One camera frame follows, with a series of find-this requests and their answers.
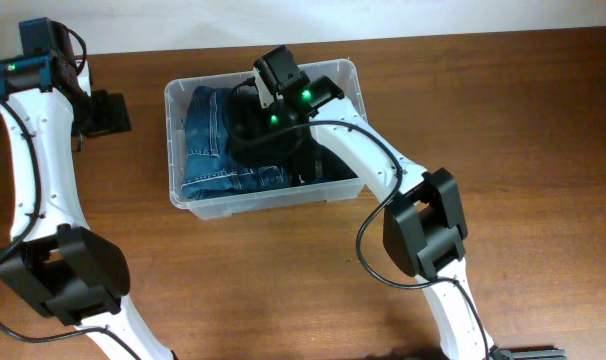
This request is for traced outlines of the dark blue jeans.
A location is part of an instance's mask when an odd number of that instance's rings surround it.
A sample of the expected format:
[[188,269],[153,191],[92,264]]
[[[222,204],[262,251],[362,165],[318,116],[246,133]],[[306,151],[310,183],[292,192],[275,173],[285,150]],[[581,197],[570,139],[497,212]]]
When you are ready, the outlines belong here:
[[256,114],[258,95],[234,93],[230,88],[197,87],[185,118],[185,171],[182,195],[205,200],[291,186],[282,160],[262,166],[247,165],[230,149],[227,125],[236,125]]

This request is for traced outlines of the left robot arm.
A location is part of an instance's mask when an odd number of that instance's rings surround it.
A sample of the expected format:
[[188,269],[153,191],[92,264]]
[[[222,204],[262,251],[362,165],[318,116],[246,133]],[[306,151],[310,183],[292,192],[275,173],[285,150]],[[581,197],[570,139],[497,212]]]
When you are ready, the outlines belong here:
[[122,94],[92,89],[74,56],[38,49],[0,60],[0,115],[15,191],[0,279],[110,359],[175,358],[134,306],[123,252],[90,230],[78,196],[72,139],[130,130]]

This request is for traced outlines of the black garment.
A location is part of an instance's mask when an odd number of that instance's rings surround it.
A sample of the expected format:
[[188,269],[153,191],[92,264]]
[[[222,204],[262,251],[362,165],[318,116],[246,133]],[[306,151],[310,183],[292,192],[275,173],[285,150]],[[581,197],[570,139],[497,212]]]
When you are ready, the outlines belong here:
[[355,173],[332,151],[308,139],[288,161],[292,186],[334,182],[356,177]]
[[237,163],[248,168],[292,167],[309,132],[284,133],[280,123],[272,124],[271,117],[261,109],[255,93],[230,91],[226,95],[223,124],[228,132],[228,149]]

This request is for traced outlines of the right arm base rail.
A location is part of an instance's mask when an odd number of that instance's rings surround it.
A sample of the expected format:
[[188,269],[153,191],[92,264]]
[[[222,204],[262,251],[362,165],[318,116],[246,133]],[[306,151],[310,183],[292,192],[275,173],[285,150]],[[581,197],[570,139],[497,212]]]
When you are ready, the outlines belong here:
[[491,353],[492,360],[567,360],[567,354],[562,349],[543,350],[510,350],[495,349]]

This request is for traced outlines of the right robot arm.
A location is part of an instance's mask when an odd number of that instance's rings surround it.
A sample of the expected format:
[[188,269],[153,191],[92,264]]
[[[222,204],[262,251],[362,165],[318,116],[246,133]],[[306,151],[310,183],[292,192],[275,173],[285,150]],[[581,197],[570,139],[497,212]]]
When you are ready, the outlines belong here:
[[446,169],[430,172],[409,160],[362,118],[326,76],[305,75],[287,84],[257,80],[263,108],[276,134],[308,131],[344,162],[378,199],[383,242],[411,289],[423,291],[449,359],[488,359],[494,345],[483,328],[466,274],[468,235],[457,183]]

